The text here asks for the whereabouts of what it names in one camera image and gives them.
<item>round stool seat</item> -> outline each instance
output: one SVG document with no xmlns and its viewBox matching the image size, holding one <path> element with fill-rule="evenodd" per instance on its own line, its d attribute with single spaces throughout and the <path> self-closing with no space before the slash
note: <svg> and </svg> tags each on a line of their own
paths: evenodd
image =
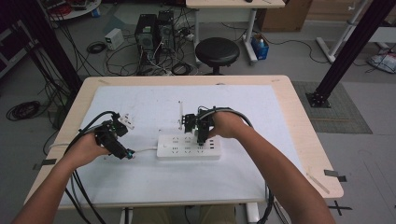
<svg viewBox="0 0 396 224">
<path fill-rule="evenodd" d="M 234 63 L 239 57 L 239 48 L 229 39 L 212 37 L 197 45 L 195 55 L 209 67 L 226 66 Z"/>
</svg>

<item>floor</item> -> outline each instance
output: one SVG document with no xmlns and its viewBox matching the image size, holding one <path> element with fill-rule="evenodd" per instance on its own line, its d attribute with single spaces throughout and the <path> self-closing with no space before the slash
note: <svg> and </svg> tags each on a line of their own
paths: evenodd
<svg viewBox="0 0 396 224">
<path fill-rule="evenodd" d="M 124 32 L 133 33 L 134 25 L 122 21 L 125 15 L 118 15 L 120 8 L 132 7 L 136 16 L 140 11 L 156 10 L 163 8 L 158 5 L 134 5 L 131 3 L 117 6 L 101 6 L 102 16 L 92 18 L 89 15 L 80 17 L 67 24 L 76 45 L 83 55 L 85 48 L 93 41 L 103 40 L 116 25 Z M 230 23 L 226 25 L 245 27 L 245 23 Z M 318 61 L 326 62 L 315 38 L 321 36 L 331 44 L 343 31 L 343 23 L 307 21 L 299 33 L 272 33 L 265 36 L 276 43 L 286 40 L 304 41 L 312 48 L 312 57 Z M 220 23 L 205 23 L 201 27 L 201 38 L 210 36 L 223 36 L 236 39 L 242 34 L 241 30 L 226 28 Z M 59 29 L 56 30 L 64 50 L 72 62 L 75 61 L 74 51 Z M 185 61 L 194 64 L 193 47 L 187 42 L 183 48 Z M 364 60 L 376 54 L 378 48 L 375 44 L 367 44 L 362 50 L 355 64 L 364 64 Z M 247 54 L 241 50 L 238 61 L 230 67 L 221 68 L 221 73 L 226 75 L 287 75 L 293 81 L 321 81 L 326 75 L 328 63 L 315 63 L 309 58 L 309 48 L 298 42 L 289 42 L 283 45 L 270 45 L 268 58 L 254 65 L 248 64 Z M 90 55 L 88 62 L 100 73 L 104 73 L 103 61 L 105 55 Z M 136 62 L 137 50 L 127 47 L 111 59 L 114 64 Z M 352 64 L 341 82 L 347 93 L 361 112 L 370 126 L 373 134 L 344 134 L 344 133 L 318 133 L 318 138 L 326 150 L 335 171 L 346 176 L 342 183 L 344 197 L 327 200 L 337 223 L 395 223 L 396 222 L 396 78 L 394 75 L 374 70 L 369 65 L 357 66 Z M 81 77 L 98 76 L 88 68 L 81 69 Z M 194 68 L 193 73 L 201 75 L 210 69 L 201 65 L 199 70 Z M 32 61 L 25 57 L 6 76 L 0 79 L 0 220 L 9 223 L 21 209 L 23 201 L 32 186 L 38 173 L 35 164 L 40 163 L 45 156 L 42 152 L 43 145 L 55 132 L 47 116 L 12 122 L 6 119 L 7 111 L 14 105 L 22 102 L 37 100 L 44 103 L 46 96 L 41 91 L 45 81 L 39 74 Z M 263 214 L 265 204 L 261 204 Z M 99 209 L 99 213 L 107 223 L 120 222 L 120 209 Z M 172 208 L 172 217 L 175 223 L 188 223 L 183 207 Z M 187 217 L 191 223 L 197 223 L 197 206 L 187 209 Z M 246 223 L 246 213 L 243 205 L 236 206 L 238 223 Z M 59 211 L 54 223 L 82 223 L 74 210 Z M 276 213 L 270 216 L 269 223 L 281 223 Z"/>
</svg>

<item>hand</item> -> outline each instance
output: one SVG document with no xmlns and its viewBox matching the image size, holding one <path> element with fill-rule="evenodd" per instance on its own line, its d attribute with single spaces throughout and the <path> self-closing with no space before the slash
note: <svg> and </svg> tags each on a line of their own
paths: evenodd
<svg viewBox="0 0 396 224">
<path fill-rule="evenodd" d="M 78 139 L 59 162 L 65 163 L 71 169 L 77 169 L 90 163 L 96 157 L 109 153 L 107 149 L 96 144 L 93 133 L 87 133 Z"/>
<path fill-rule="evenodd" d="M 237 138 L 248 127 L 242 119 L 231 112 L 216 112 L 212 116 L 215 127 L 210 130 L 208 138 L 220 135 L 224 138 Z"/>
</svg>

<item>human arm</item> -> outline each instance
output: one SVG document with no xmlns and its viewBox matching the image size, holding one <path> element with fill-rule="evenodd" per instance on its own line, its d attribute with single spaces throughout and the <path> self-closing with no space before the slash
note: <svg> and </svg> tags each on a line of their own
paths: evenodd
<svg viewBox="0 0 396 224">
<path fill-rule="evenodd" d="M 209 137 L 239 141 L 293 223 L 335 223 L 320 194 L 276 147 L 233 113 L 217 112 L 213 120 Z"/>
<path fill-rule="evenodd" d="M 52 223 L 73 172 L 109 152 L 96 145 L 93 133 L 82 136 L 56 163 L 12 223 Z"/>
</svg>

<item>power strip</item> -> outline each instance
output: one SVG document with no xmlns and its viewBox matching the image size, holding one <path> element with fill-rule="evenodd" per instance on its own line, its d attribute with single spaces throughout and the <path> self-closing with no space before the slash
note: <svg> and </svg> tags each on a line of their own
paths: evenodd
<svg viewBox="0 0 396 224">
<path fill-rule="evenodd" d="M 197 143 L 197 137 L 192 133 L 160 135 L 158 139 L 157 157 L 160 160 L 218 160 L 220 155 L 218 137 L 207 139 L 201 147 Z"/>
</svg>

